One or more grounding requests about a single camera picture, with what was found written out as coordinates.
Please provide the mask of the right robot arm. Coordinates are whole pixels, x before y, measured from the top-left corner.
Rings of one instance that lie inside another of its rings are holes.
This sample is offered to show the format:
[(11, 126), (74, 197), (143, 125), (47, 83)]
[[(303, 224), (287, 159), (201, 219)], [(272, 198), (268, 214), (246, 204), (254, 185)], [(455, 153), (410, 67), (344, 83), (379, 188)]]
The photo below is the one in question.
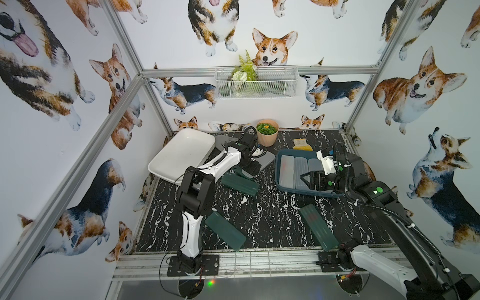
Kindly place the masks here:
[(300, 176), (312, 190), (342, 193), (355, 206), (372, 215), (410, 262), (411, 268), (377, 254), (355, 240), (340, 245), (335, 258), (319, 265), (338, 265), (344, 270), (361, 268), (375, 275), (407, 300), (470, 300), (480, 291), (480, 282), (453, 266), (406, 215), (385, 183), (370, 181), (352, 165), (338, 166), (333, 174), (311, 171)]

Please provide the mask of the teal storage box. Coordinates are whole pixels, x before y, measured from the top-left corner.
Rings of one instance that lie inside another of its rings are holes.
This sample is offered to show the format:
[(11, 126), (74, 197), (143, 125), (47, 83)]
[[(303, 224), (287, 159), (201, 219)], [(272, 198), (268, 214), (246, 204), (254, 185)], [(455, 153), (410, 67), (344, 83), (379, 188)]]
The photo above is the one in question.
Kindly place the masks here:
[(283, 192), (320, 196), (325, 198), (340, 197), (341, 192), (335, 192), (326, 187), (316, 186), (310, 189), (307, 184), (301, 180), (301, 175), (310, 172), (323, 172), (326, 159), (332, 160), (332, 156), (326, 156), (319, 159), (321, 151), (303, 151), (295, 149), (282, 149), (276, 156), (275, 181), (278, 189)]

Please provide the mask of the clear pencil case top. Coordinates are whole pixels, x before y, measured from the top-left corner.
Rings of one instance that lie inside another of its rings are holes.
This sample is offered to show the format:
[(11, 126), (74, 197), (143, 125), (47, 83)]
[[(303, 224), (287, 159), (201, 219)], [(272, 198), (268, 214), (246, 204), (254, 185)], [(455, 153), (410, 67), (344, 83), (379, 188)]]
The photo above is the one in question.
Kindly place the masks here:
[(275, 155), (269, 151), (265, 153), (264, 156), (257, 158), (256, 162), (259, 163), (259, 169), (256, 174), (253, 174), (252, 172), (248, 172), (245, 170), (241, 171), (241, 174), (244, 175), (248, 179), (252, 179), (255, 176), (259, 175), (259, 173), (264, 170), (270, 163), (272, 163), (275, 160)]

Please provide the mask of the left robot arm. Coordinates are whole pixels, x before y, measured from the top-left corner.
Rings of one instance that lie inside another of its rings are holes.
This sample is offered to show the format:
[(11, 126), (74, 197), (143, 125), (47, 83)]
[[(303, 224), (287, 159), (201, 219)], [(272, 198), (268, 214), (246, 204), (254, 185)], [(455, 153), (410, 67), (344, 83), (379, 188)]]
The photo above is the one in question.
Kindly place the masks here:
[(216, 183), (235, 166), (256, 176), (261, 169), (258, 160), (265, 154), (266, 148), (257, 142), (232, 141), (212, 160), (187, 168), (177, 190), (177, 208), (182, 217), (182, 240), (177, 257), (184, 265), (193, 268), (200, 264), (203, 219), (211, 212)]

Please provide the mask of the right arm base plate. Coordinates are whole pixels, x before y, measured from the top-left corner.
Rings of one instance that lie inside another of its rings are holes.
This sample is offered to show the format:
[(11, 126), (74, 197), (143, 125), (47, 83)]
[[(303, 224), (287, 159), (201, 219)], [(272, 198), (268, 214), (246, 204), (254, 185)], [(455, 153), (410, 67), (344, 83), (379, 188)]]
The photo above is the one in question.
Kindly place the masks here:
[(323, 272), (347, 272), (350, 273), (356, 271), (367, 271), (366, 269), (359, 267), (355, 264), (354, 255), (358, 254), (357, 251), (347, 251), (340, 249), (339, 251), (317, 253), (316, 265), (321, 268)]

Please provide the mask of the clear case with red pen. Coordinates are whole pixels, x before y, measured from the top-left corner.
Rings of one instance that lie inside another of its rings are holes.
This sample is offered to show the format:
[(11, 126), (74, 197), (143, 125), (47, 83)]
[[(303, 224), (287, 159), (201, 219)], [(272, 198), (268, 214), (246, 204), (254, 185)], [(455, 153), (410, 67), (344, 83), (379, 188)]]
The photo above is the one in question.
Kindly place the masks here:
[(295, 188), (293, 156), (281, 156), (279, 185), (287, 189)]

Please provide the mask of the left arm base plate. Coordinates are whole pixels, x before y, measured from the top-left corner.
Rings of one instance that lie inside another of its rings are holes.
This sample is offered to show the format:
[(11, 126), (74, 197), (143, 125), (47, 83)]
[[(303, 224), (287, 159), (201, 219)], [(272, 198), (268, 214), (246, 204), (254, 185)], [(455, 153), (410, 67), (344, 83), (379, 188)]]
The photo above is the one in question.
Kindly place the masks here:
[(199, 255), (194, 259), (173, 256), (168, 262), (168, 277), (216, 276), (219, 273), (219, 255)]

